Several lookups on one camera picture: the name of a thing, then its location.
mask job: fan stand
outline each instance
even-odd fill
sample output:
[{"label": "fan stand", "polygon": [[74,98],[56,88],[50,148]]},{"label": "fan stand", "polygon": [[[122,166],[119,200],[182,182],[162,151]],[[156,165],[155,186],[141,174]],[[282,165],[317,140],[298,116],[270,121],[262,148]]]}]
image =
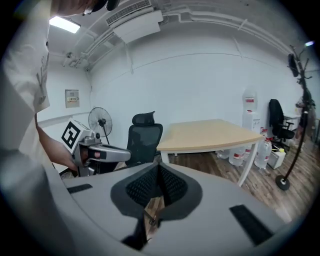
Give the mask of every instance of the fan stand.
[{"label": "fan stand", "polygon": [[106,119],[102,118],[98,120],[99,125],[102,127],[103,131],[104,131],[104,135],[106,137],[106,141],[108,142],[108,145],[110,145],[109,140],[108,140],[108,136],[106,133],[106,129],[105,129],[105,125],[106,125]]}]

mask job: white box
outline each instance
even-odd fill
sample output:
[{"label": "white box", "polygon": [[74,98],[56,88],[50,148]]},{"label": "white box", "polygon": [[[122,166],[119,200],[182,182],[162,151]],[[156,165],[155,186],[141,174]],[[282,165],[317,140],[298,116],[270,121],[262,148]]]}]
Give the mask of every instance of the white box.
[{"label": "white box", "polygon": [[273,152],[271,151],[269,160],[268,160],[268,165],[271,166],[272,169],[276,169],[279,166],[282,165],[282,162],[284,161],[286,156],[286,152]]}]

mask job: red label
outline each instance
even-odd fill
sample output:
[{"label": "red label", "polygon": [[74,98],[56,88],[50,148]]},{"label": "red label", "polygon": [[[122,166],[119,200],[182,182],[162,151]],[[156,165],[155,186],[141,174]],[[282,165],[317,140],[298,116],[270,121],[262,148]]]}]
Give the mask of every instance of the red label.
[{"label": "red label", "polygon": [[241,159],[241,158],[243,158],[244,157],[244,154],[234,154],[233,155],[233,158],[234,159]]}]

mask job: standing fan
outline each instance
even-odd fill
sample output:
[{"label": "standing fan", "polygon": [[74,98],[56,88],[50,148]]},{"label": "standing fan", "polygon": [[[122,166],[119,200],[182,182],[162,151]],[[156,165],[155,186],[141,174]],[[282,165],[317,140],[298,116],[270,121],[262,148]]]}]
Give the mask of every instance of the standing fan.
[{"label": "standing fan", "polygon": [[95,107],[89,113],[88,123],[90,129],[99,133],[101,137],[105,136],[108,145],[110,145],[108,135],[112,130],[112,120],[109,113],[102,107]]}]

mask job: black rubber pad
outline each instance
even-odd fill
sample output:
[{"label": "black rubber pad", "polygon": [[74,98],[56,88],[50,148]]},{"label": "black rubber pad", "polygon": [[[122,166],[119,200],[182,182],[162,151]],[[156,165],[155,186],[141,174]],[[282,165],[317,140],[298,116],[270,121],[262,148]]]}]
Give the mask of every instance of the black rubber pad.
[{"label": "black rubber pad", "polygon": [[243,204],[231,207],[230,211],[256,246],[273,236]]},{"label": "black rubber pad", "polygon": [[92,186],[90,184],[82,184],[79,186],[68,187],[67,190],[69,191],[70,194],[73,194],[73,193],[77,193],[77,192],[84,191],[91,188]]}]

